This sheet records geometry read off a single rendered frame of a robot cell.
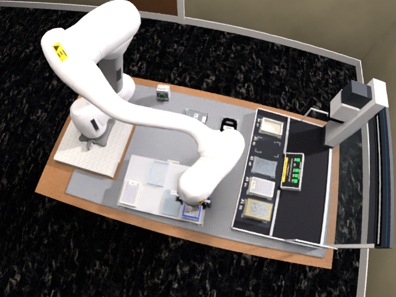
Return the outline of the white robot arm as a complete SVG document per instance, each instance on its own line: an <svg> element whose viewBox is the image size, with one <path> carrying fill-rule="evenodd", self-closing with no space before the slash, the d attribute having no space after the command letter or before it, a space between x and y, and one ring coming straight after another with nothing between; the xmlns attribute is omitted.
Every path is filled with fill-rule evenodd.
<svg viewBox="0 0 396 297"><path fill-rule="evenodd" d="M48 31L41 46L56 75L82 96L72 104L70 116L87 149L94 144L107 145L115 120L180 131L195 140L200 158L181 174L177 191L185 204L196 207L236 165L244 138L233 129L211 130L192 117L127 102L135 83L123 73L123 53L140 24L140 14L132 3L110 1L66 30Z"/></svg>

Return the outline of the black flat nest plate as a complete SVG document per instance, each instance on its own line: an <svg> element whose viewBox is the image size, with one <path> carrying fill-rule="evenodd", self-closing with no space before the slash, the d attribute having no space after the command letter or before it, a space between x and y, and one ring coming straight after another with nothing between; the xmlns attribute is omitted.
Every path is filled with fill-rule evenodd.
<svg viewBox="0 0 396 297"><path fill-rule="evenodd" d="M237 130L238 128L238 121L237 119L232 119L228 117L222 117L221 120L221 126L220 126L220 132L228 129L234 129Z"/></svg>

